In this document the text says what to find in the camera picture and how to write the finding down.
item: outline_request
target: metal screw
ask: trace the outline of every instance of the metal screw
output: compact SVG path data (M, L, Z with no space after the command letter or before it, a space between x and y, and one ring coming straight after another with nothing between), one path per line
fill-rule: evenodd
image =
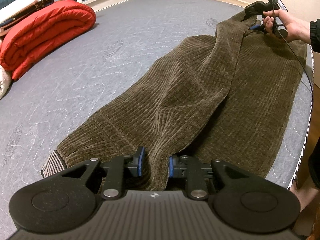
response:
M119 195L119 191L117 191L116 189L114 188L109 188L109 189L106 189L103 194L106 196L106 197L116 197Z
M203 198L207 195L207 193L202 190L202 189L195 189L191 191L191 196L196 197L196 198Z

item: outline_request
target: logo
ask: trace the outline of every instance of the logo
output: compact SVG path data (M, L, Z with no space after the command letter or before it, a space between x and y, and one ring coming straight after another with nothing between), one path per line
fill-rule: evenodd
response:
M157 197L159 197L160 195L155 192L155 193L150 194L150 196L151 196L152 198L157 198Z

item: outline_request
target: striped cuff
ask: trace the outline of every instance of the striped cuff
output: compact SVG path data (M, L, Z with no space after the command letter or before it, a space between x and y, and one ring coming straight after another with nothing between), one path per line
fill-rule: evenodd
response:
M47 178L65 169L67 169L66 163L57 150L54 150L42 166L41 175L43 178Z

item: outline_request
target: human hand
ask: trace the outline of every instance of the human hand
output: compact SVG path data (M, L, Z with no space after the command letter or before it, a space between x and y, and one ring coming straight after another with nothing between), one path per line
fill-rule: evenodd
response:
M266 18L263 19L263 24L266 28L266 31L270 33L270 35L280 41L283 41L282 38L276 37L272 28L275 23L274 17L279 17L279 19L283 22L284 26L287 28L288 36L285 38L287 42L291 42L294 40L301 40L308 44L310 41L310 23L300 20L294 17L292 14L288 13L285 10L275 10L273 11L263 12Z
M309 175L306 181L303 183L301 188L297 189L297 181L294 180L290 191L296 195L300 202L300 212L304 210L310 202L316 197L316 195L320 192L315 184L312 181L311 176Z

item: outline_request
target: black sleeve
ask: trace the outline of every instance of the black sleeve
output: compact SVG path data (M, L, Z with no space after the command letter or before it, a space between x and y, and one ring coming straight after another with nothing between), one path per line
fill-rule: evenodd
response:
M310 22L310 39L313 51L320 52L320 19Z
M308 166L313 183L320 189L320 139L309 157Z

